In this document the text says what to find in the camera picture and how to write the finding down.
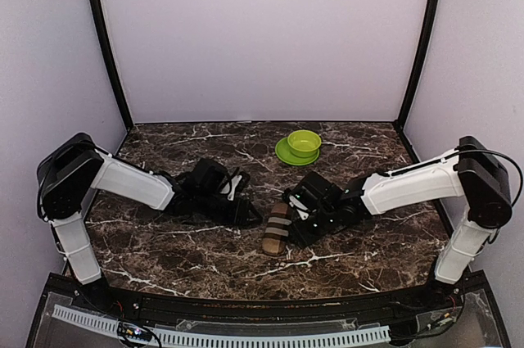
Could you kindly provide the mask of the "black table front rail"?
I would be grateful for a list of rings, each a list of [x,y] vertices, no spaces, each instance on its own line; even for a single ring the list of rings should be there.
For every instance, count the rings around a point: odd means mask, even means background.
[[[463,289],[420,286],[397,291],[298,301],[230,301],[136,292],[74,284],[74,303],[147,325],[174,325],[184,319],[232,323],[299,323],[356,319],[358,323],[412,323],[418,315],[446,310],[456,314]]]

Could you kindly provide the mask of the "green bowl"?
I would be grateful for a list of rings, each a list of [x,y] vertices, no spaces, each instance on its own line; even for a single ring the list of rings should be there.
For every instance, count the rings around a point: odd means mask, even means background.
[[[301,129],[290,133],[287,136],[287,143],[294,156],[306,158],[319,151],[322,139],[313,131]]]

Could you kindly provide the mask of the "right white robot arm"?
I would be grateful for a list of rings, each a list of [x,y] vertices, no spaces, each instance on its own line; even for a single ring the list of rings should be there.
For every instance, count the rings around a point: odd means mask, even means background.
[[[441,198],[462,197],[464,215],[438,255],[432,279],[418,292],[418,303],[435,310],[482,247],[509,222],[519,196],[511,193],[508,156],[487,149],[473,136],[424,162],[351,179],[344,188],[308,173],[284,193],[298,218],[289,228],[292,241],[306,248],[340,228],[375,215]]]

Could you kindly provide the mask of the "left black frame post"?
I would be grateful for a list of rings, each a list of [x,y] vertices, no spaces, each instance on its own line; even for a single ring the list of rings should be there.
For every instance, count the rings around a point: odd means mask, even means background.
[[[89,0],[89,3],[93,16],[93,23],[97,33],[99,47],[102,53],[102,59],[106,67],[108,79],[110,81],[111,90],[120,113],[120,118],[122,119],[125,129],[129,131],[134,127],[134,122],[124,95],[124,88],[118,74],[110,36],[106,27],[102,0]]]

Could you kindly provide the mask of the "right black frame post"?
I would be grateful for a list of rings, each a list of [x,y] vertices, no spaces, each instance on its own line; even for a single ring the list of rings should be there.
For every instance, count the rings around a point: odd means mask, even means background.
[[[394,122],[395,128],[399,133],[404,132],[407,124],[418,85],[422,76],[422,70],[427,56],[427,51],[431,41],[431,34],[436,18],[436,12],[439,0],[427,0],[424,16],[422,19],[421,31],[418,39],[417,49],[413,59],[412,69],[409,75],[409,81],[406,86],[404,98],[402,100],[400,111]]]

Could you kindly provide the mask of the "green plate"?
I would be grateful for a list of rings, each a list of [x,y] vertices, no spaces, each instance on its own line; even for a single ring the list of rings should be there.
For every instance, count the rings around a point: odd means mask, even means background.
[[[287,138],[282,138],[275,146],[275,154],[278,159],[285,164],[294,166],[305,166],[313,164],[320,156],[320,150],[315,151],[311,156],[300,157],[291,152]]]

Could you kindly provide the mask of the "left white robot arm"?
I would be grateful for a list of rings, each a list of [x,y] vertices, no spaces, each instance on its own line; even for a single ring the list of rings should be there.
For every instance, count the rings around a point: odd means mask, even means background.
[[[242,195],[250,175],[233,172],[210,158],[177,176],[129,164],[98,147],[86,133],[77,133],[40,162],[37,168],[38,217],[49,223],[57,247],[85,286],[84,299],[98,312],[115,306],[115,293],[100,280],[97,262],[82,216],[92,190],[137,201],[170,215],[199,214],[226,227],[252,227],[261,213]]]

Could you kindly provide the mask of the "small circuit board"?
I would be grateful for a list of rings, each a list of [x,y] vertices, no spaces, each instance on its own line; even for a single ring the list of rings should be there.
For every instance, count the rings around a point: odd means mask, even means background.
[[[152,339],[152,334],[146,329],[126,322],[118,323],[117,335],[125,341],[150,342]]]

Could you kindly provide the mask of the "black frame post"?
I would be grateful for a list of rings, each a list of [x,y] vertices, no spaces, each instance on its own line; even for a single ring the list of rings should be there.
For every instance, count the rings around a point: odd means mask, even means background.
[[[102,59],[106,67],[108,79],[110,81],[111,90],[120,113],[120,118],[122,119],[125,129],[129,131],[134,127],[134,122],[124,95],[124,88],[118,74],[110,36],[106,27],[102,0],[89,0],[89,3],[93,16],[93,23],[97,33],[99,47],[102,53]]]
[[[427,56],[427,51],[431,41],[431,34],[436,18],[436,12],[439,0],[427,0],[424,16],[422,19],[421,31],[418,39],[417,49],[413,59],[412,69],[409,75],[409,81],[406,86],[404,98],[402,100],[400,111],[394,122],[395,128],[399,133],[404,132],[407,124],[418,85],[422,76],[422,70]]]

